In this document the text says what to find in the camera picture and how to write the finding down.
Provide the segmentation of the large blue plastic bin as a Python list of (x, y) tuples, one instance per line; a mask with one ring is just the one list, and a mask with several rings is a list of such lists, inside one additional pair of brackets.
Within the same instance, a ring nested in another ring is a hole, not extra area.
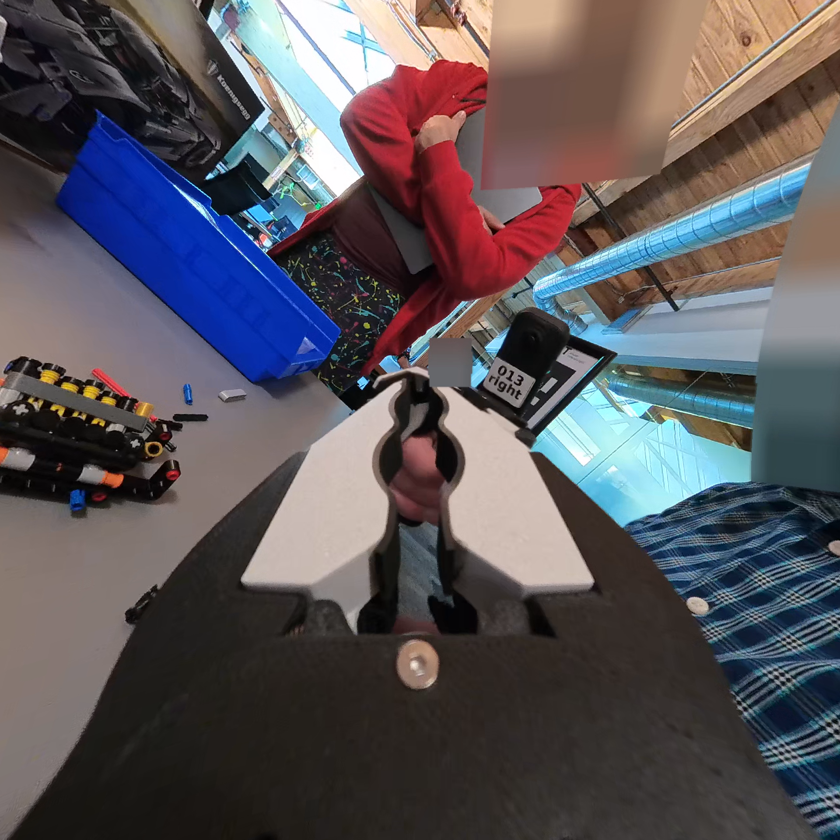
[(250, 382), (314, 371), (340, 336), (208, 196), (101, 112), (56, 204)]

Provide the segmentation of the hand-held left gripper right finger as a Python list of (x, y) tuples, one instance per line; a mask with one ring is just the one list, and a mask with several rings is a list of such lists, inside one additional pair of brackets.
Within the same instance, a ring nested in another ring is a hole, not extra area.
[(474, 634), (501, 613), (529, 626), (528, 604), (591, 594), (595, 579), (532, 454), (532, 436), (504, 403), (470, 389), (433, 388), (441, 490), (437, 567), (429, 598), (442, 633)]

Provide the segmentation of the blue plaid shirt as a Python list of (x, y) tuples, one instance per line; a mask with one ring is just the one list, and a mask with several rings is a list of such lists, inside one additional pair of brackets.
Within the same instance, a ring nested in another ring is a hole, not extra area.
[(625, 530), (694, 614), (786, 793), (838, 838), (838, 493), (720, 484)]

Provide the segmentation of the black lego set box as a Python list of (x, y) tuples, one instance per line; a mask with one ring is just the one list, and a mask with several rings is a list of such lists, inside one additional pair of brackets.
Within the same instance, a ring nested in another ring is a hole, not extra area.
[(1, 132), (68, 172), (99, 116), (190, 181), (264, 111), (212, 2), (2, 1)]

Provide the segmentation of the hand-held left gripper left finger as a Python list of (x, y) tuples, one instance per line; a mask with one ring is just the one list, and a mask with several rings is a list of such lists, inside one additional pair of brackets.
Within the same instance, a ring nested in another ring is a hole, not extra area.
[(246, 590), (331, 602), (353, 633), (379, 631), (400, 563), (386, 474), (412, 402), (411, 387), (385, 387), (310, 447), (241, 575)]

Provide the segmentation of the silver ventilation duct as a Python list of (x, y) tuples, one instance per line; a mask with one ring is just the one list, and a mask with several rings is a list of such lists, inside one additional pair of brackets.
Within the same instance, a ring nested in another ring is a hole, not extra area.
[(754, 393), (701, 380), (686, 383), (647, 375), (611, 372), (606, 387), (616, 396), (711, 421), (754, 427)]
[(817, 152), (740, 185), (539, 280), (534, 305), (554, 312), (566, 291), (683, 256), (792, 220)]

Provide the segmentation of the partly built lego vehicle chassis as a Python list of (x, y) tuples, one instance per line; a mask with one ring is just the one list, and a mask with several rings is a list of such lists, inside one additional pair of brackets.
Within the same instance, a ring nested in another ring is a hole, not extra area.
[(156, 502), (180, 479), (173, 458), (179, 423), (152, 404), (119, 396), (92, 376), (28, 356), (1, 381), (1, 488), (48, 498), (74, 518), (112, 501)]

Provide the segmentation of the black lego axle connector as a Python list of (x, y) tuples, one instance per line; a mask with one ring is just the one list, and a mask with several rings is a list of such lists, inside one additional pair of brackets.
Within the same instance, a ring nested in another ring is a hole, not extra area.
[(144, 592), (140, 598), (132, 604), (124, 613), (124, 621), (130, 626), (134, 626), (147, 612), (154, 598), (159, 593), (159, 585), (154, 584), (150, 589)]

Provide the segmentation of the grey laptop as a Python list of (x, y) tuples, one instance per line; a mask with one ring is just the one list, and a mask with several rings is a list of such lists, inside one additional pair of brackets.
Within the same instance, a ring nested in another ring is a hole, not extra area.
[[(455, 142), (458, 162), (473, 182), (471, 198), (474, 203), (484, 207), (506, 224), (520, 214), (538, 206), (542, 196), (538, 187), (492, 190), (481, 188), (485, 120), (486, 113), (483, 108), (466, 119)], [(434, 261), (424, 229), (399, 213), (371, 185), (367, 185), (366, 188), (373, 196), (409, 273), (415, 275), (431, 266)]]

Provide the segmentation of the black monitor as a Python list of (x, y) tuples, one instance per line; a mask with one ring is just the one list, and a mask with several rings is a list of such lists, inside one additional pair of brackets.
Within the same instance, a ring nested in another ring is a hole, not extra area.
[(219, 216), (232, 216), (270, 200), (271, 192), (264, 186), (257, 167), (255, 172), (247, 160), (233, 168), (200, 182), (198, 188), (210, 199), (213, 211)]

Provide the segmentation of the person's right hand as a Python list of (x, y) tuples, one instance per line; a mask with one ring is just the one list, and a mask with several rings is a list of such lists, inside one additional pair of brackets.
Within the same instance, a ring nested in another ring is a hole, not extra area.
[(436, 466), (436, 457), (434, 434), (415, 435), (402, 444), (402, 466), (390, 488), (396, 508), (407, 522), (438, 525), (445, 478)]

